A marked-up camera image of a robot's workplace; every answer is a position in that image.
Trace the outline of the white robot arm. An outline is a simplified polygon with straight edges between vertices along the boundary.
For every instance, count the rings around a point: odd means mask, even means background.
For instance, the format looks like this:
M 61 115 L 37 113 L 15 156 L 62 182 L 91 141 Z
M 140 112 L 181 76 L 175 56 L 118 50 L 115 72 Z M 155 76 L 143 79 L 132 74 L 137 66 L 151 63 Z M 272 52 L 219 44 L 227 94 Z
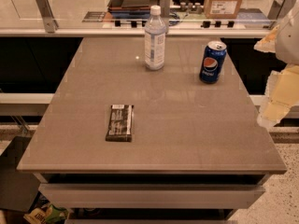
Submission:
M 299 102 L 299 1 L 254 48 L 275 53 L 286 64 L 282 71 L 270 73 L 259 108 L 257 122 L 269 130 Z

